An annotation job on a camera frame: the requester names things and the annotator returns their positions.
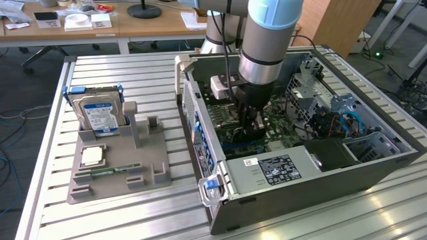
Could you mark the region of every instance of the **gray carpet floor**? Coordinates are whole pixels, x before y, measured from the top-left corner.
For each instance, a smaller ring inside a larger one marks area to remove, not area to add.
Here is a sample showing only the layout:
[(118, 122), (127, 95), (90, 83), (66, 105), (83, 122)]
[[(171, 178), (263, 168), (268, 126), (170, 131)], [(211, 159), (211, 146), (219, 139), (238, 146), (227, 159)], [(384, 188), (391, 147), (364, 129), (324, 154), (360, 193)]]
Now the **gray carpet floor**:
[[(374, 34), (384, 16), (384, 14), (380, 14), (379, 17), (371, 19), (368, 26), (366, 27), (368, 34)], [(388, 25), (384, 34), (371, 50), (372, 52), (382, 49), (383, 41), (398, 23), (399, 22), (394, 20)], [(190, 40), (188, 42), (192, 48), (202, 46), (202, 40)], [(426, 33), (416, 31), (414, 28), (408, 28), (392, 48), (395, 55), (391, 56), (384, 53), (384, 58), (380, 62), (384, 65), (391, 65), (400, 73), (402, 77), (408, 77), (414, 70), (407, 67), (407, 64), (426, 44)], [(187, 50), (183, 41), (162, 41), (158, 43), (158, 49), (151, 49), (150, 42), (146, 42), (144, 44), (135, 44), (134, 46), (135, 47), (131, 50), (132, 53)], [(31, 65), (35, 70), (35, 74), (28, 76), (23, 73), (20, 64), (31, 54), (38, 52), (40, 47), (30, 47), (28, 49), (30, 53), (23, 54), (19, 52), (18, 48), (11, 48), (8, 53), (0, 57), (0, 113), (3, 111), (24, 110), (34, 108), (35, 106), (48, 105), (54, 100), (64, 57), (56, 51), (50, 52)], [(75, 56), (119, 54), (119, 47), (114, 43), (100, 44), (100, 50), (94, 50), (90, 44), (64, 46), (64, 50), (70, 55)], [(362, 74), (366, 74), (382, 67), (378, 63), (364, 59), (360, 54), (351, 54), (347, 57), (347, 61)], [(370, 74), (368, 78), (379, 87), (390, 91), (396, 91), (400, 85), (400, 80), (395, 75), (390, 76), (387, 72), (388, 69), (386, 68)], [(427, 81), (427, 69), (423, 70), (419, 80), (423, 82)], [(44, 108), (28, 114), (28, 117), (42, 116), (48, 112), (50, 109)], [(47, 118), (27, 120), (23, 139), (14, 144), (12, 147), (3, 150), (16, 167), (23, 196), (20, 202), (14, 207), (14, 210), (0, 216), (0, 240), (15, 239), (22, 217), (22, 208), (24, 206), (27, 191), (31, 184), (47, 121)], [(7, 122), (20, 124), (23, 119), (16, 118)], [(0, 124), (0, 141), (11, 132), (15, 131), (16, 128), (18, 126)], [(6, 174), (6, 170), (0, 171), (0, 183), (6, 178)], [(4, 186), (0, 187), (0, 212), (14, 203), (16, 195), (18, 185), (11, 176)]]

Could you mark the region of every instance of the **office chair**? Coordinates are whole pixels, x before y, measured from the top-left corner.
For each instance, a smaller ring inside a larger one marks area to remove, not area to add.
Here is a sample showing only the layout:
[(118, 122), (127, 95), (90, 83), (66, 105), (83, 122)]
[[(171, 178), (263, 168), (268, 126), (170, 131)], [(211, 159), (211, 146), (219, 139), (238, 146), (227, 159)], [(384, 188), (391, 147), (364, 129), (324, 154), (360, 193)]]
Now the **office chair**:
[[(95, 50), (100, 50), (100, 46), (98, 44), (92, 44), (92, 48)], [(35, 70), (28, 67), (28, 65), (35, 62), (39, 58), (42, 58), (42, 56), (44, 56), (51, 50), (56, 50), (59, 51), (64, 56), (68, 56), (68, 53), (64, 51), (64, 49), (62, 48), (62, 46), (46, 46), (44, 48), (42, 48), (40, 51), (38, 51), (38, 53), (35, 55), (32, 55), (27, 61), (22, 64), (22, 67), (23, 67), (23, 72), (27, 74), (27, 75), (31, 75), (35, 73)], [(19, 48), (19, 51), (22, 53), (28, 53), (28, 48), (27, 47), (20, 47)]]

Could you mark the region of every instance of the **aluminum extrusion table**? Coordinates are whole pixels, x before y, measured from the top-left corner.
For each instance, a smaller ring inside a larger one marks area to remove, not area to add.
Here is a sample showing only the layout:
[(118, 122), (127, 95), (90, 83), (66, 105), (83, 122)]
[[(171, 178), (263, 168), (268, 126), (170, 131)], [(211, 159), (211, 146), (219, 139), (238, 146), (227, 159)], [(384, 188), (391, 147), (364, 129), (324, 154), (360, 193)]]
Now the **aluminum extrusion table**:
[[(426, 155), (367, 191), (211, 236), (175, 101), (174, 59), (178, 54), (183, 52), (82, 56), (64, 63), (18, 240), (427, 238)], [(327, 58), (427, 146), (426, 128), (339, 57), (330, 55)], [(338, 93), (347, 91), (332, 75), (327, 74), (324, 81)], [(79, 122), (63, 100), (62, 87), (100, 87), (116, 82), (123, 84), (126, 100), (138, 102), (136, 117), (143, 119), (158, 115), (164, 123), (172, 184), (156, 190), (70, 205), (66, 199)]]

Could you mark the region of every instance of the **robotic arm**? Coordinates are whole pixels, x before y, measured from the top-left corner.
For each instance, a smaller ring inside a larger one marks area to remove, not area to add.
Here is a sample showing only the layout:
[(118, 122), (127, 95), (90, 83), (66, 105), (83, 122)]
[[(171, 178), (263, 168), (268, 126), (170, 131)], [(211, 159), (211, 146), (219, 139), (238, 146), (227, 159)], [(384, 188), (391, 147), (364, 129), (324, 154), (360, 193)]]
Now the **robotic arm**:
[[(231, 19), (231, 24), (236, 24), (232, 15), (247, 17), (238, 75), (232, 76), (232, 82), (239, 83), (234, 86), (234, 96), (244, 134), (258, 138), (256, 136), (266, 134), (263, 108), (271, 99), (275, 80), (279, 78), (294, 28), (302, 15), (303, 0), (179, 1), (194, 8), (226, 13), (224, 19)], [(215, 16), (215, 13), (210, 17), (218, 20), (218, 24), (222, 23), (222, 18)], [(212, 43), (220, 42), (222, 34), (216, 26), (212, 27), (212, 21), (208, 21), (207, 28), (207, 40), (214, 40)], [(231, 43), (230, 40), (232, 41), (232, 38), (226, 36), (226, 41)], [(220, 88), (215, 87), (215, 84), (222, 82), (224, 81), (211, 81), (212, 90)]]

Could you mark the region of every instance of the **hard drive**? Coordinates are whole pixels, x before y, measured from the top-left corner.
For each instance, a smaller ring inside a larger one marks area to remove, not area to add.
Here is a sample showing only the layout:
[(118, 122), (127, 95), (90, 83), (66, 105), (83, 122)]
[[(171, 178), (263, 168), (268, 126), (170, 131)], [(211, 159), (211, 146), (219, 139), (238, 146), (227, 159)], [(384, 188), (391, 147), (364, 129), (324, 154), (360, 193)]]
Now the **hard drive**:
[(80, 130), (94, 130), (98, 137), (119, 134), (119, 127), (128, 124), (123, 113), (123, 87), (74, 86), (63, 89), (63, 96), (72, 106)]

